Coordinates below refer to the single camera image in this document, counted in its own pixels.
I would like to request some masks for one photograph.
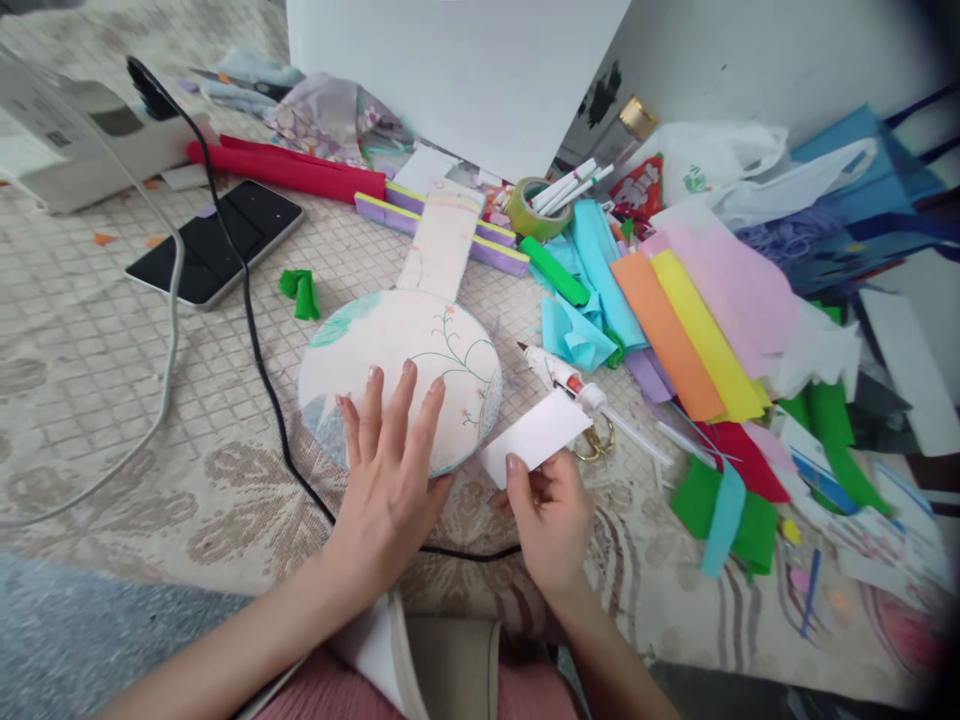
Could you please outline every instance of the gold bottle cap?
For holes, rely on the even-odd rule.
[[[620,111],[620,122],[623,123],[627,132],[640,142],[646,141],[648,137],[653,135],[653,131],[660,124],[657,116],[647,110],[636,95],[631,95]]]

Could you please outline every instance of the hand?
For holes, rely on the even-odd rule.
[[[583,563],[593,530],[593,498],[569,450],[560,450],[532,473],[520,458],[508,455],[507,491],[494,495],[490,504],[512,510],[523,559],[550,605],[589,587]]]
[[[333,534],[321,550],[327,580],[364,610],[400,579],[440,519],[452,475],[427,479],[446,386],[438,377],[423,400],[407,441],[417,366],[403,365],[397,391],[381,419],[383,370],[370,368],[363,412],[337,397],[347,433],[350,478]]]

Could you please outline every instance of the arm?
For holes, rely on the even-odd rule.
[[[266,683],[391,588],[436,525],[452,476],[428,488],[445,387],[430,387],[407,441],[417,366],[404,364],[381,419],[383,371],[370,369],[363,419],[337,398],[350,480],[333,534],[290,577],[121,693],[101,718],[228,718]]]
[[[561,450],[533,473],[509,456],[507,493],[491,504],[512,510],[517,520],[523,559],[563,626],[595,720],[679,720],[587,580],[594,506],[573,455]]]

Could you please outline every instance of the masking tape roll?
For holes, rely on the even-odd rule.
[[[572,204],[554,215],[536,213],[527,204],[527,200],[548,185],[550,182],[544,178],[523,178],[517,183],[517,188],[507,203],[507,217],[510,218],[510,229],[521,238],[532,237],[539,242],[546,242],[562,233],[573,218]]]

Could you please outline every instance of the yellow paper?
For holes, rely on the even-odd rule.
[[[680,324],[690,337],[707,369],[707,375],[727,408],[727,412],[710,422],[739,423],[762,416],[764,400],[769,402],[766,393],[759,383],[751,381],[743,372],[723,332],[677,256],[672,250],[666,250],[654,257],[651,264],[680,318]]]

